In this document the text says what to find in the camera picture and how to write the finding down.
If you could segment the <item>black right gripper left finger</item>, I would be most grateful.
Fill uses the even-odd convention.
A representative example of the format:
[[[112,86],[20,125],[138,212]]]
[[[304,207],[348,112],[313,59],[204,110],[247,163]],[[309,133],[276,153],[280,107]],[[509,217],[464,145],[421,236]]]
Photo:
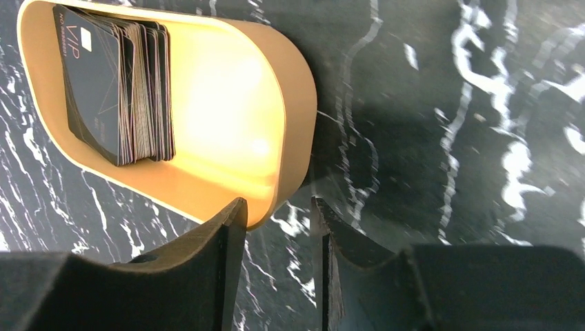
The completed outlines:
[[[127,263],[65,252],[1,254],[2,330],[229,330],[248,210],[209,221]]]

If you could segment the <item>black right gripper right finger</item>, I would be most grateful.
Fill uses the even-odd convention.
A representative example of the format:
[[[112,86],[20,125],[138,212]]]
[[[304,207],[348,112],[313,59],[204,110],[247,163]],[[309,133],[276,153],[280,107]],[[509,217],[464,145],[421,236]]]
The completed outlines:
[[[391,252],[313,197],[318,330],[583,330],[584,262],[553,246]]]

